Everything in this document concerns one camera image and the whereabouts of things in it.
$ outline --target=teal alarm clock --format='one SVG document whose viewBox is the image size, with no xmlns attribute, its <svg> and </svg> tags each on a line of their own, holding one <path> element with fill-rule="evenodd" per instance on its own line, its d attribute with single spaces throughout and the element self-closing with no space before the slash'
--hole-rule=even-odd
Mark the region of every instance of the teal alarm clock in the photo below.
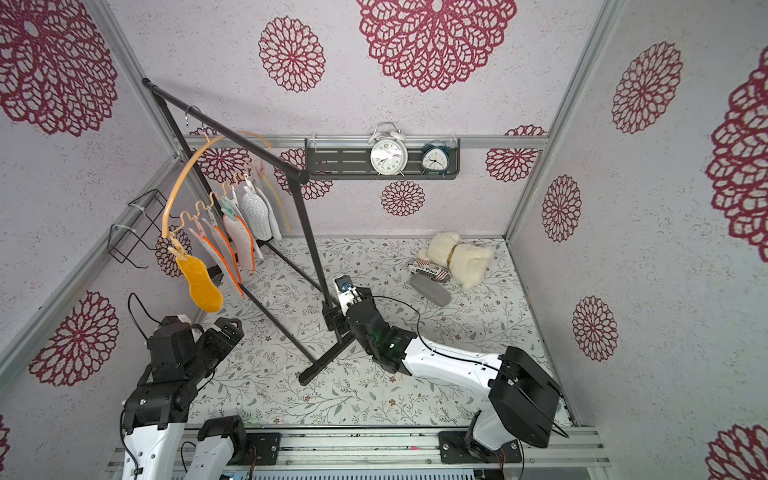
<svg viewBox="0 0 768 480">
<path fill-rule="evenodd" d="M 450 150 L 445 142 L 435 145 L 431 142 L 422 148 L 422 173 L 445 175 L 451 165 Z"/>
</svg>

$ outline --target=black metal shelf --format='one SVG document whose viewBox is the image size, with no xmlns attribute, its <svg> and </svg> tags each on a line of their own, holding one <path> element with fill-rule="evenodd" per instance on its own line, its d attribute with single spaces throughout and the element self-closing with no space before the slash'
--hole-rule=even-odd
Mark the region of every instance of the black metal shelf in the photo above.
<svg viewBox="0 0 768 480">
<path fill-rule="evenodd" d="M 422 151 L 408 149 L 408 163 L 402 175 L 381 175 L 371 165 L 371 148 L 314 148 L 304 141 L 306 169 L 312 180 L 453 180 L 459 172 L 461 141 L 449 148 L 449 170 L 444 174 L 423 174 Z"/>
</svg>

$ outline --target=wall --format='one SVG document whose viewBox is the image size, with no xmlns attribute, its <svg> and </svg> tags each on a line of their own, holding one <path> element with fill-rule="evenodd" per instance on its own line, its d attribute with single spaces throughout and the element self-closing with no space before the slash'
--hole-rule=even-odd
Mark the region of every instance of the wall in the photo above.
<svg viewBox="0 0 768 480">
<path fill-rule="evenodd" d="M 0 15 L 0 349 L 168 159 L 85 10 L 51 5 Z M 58 22 L 81 37 L 62 46 Z"/>
<path fill-rule="evenodd" d="M 768 475 L 766 20 L 630 2 L 511 245 L 620 478 Z"/>
<path fill-rule="evenodd" d="M 82 6 L 46 7 L 13 2 L 0 12 L 0 349 L 169 158 Z M 185 187 L 177 206 L 192 200 Z M 104 469 L 118 444 L 120 401 L 148 358 L 127 293 L 158 319 L 197 311 L 184 279 L 161 269 L 166 255 L 139 246 L 131 258 L 149 268 L 110 262 L 5 389 L 0 478 L 95 478 Z M 153 323 L 133 308 L 149 333 Z"/>
<path fill-rule="evenodd" d="M 407 134 L 437 135 L 543 134 L 601 1 L 404 3 L 111 2 L 149 78 L 225 124 L 263 134 L 366 134 L 394 120 Z M 200 126 L 185 129 L 183 112 L 174 114 L 186 131 Z M 242 168 L 246 152 L 219 152 L 202 162 Z M 384 204 L 385 181 L 334 181 L 327 192 L 316 184 L 318 194 L 305 195 L 313 229 L 500 234 L 533 157 L 462 151 L 457 180 L 394 184 Z M 392 202 L 406 207 L 388 211 Z"/>
<path fill-rule="evenodd" d="M 170 182 L 163 188 L 169 190 Z M 193 203 L 183 187 L 173 214 Z M 148 225 L 141 220 L 136 227 L 143 231 Z M 158 234 L 154 229 L 147 234 L 153 247 Z M 192 240 L 192 254 L 210 263 L 191 235 L 178 237 L 185 246 L 186 238 Z M 0 398 L 0 432 L 7 429 L 4 438 L 0 435 L 0 478 L 52 472 L 59 478 L 97 478 L 104 471 L 120 442 L 121 402 L 149 362 L 144 338 L 127 311 L 128 295 L 135 292 L 157 320 L 179 313 L 192 318 L 198 311 L 169 253 L 158 258 L 140 245 L 131 260 L 148 268 L 111 261 Z M 136 299 L 131 309 L 149 336 L 155 324 Z"/>
</svg>

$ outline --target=stuffed toy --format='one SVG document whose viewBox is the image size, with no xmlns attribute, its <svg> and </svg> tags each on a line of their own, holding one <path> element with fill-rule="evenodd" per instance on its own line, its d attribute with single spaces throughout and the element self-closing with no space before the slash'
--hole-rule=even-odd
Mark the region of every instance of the stuffed toy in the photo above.
<svg viewBox="0 0 768 480">
<path fill-rule="evenodd" d="M 429 248 L 419 250 L 419 258 L 437 263 L 448 270 L 464 290 L 471 290 L 482 282 L 485 269 L 493 260 L 493 252 L 469 243 L 459 243 L 455 232 L 438 233 L 429 242 Z"/>
</svg>

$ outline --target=alarm clock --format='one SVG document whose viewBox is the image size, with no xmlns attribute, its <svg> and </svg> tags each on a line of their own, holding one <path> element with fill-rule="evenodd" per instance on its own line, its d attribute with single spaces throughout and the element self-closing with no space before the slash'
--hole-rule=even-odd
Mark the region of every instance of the alarm clock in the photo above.
<svg viewBox="0 0 768 480">
<path fill-rule="evenodd" d="M 447 145 L 434 145 L 434 142 L 425 145 L 422 149 L 422 173 L 445 175 L 451 163 L 449 154 Z"/>
<path fill-rule="evenodd" d="M 386 124 L 391 124 L 395 130 L 390 131 L 389 134 L 377 132 L 380 126 Z M 373 135 L 368 138 L 368 144 L 373 145 L 371 149 L 373 170 L 379 172 L 379 175 L 402 175 L 408 163 L 408 149 L 403 143 L 405 139 L 406 136 L 392 122 L 376 125 Z"/>
</svg>

